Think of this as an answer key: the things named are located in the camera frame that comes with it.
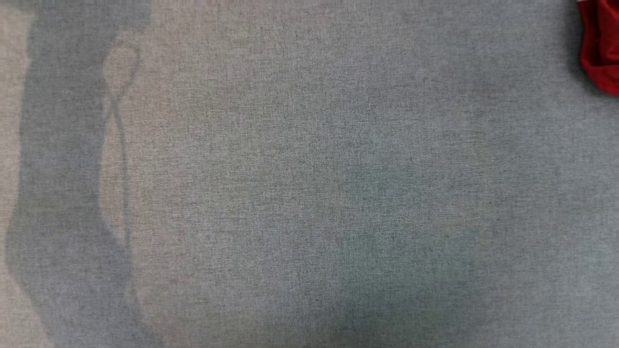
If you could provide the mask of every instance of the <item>gray surface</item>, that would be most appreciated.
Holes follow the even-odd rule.
[[[39,9],[12,279],[57,347],[616,347],[580,39],[571,1]]]

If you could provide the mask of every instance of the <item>gray upholstery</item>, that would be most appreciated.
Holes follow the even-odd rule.
[[[0,347],[619,346],[575,2],[0,6]]]

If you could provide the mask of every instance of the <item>red cloth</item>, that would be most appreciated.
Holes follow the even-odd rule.
[[[600,89],[619,95],[619,0],[578,4],[585,28],[582,66]]]

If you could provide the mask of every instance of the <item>red fabric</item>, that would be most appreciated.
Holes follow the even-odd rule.
[[[585,28],[582,66],[600,89],[619,95],[619,0],[578,4]]]

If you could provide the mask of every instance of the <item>fabric texture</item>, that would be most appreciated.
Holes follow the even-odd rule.
[[[0,6],[0,347],[619,347],[574,1]]]

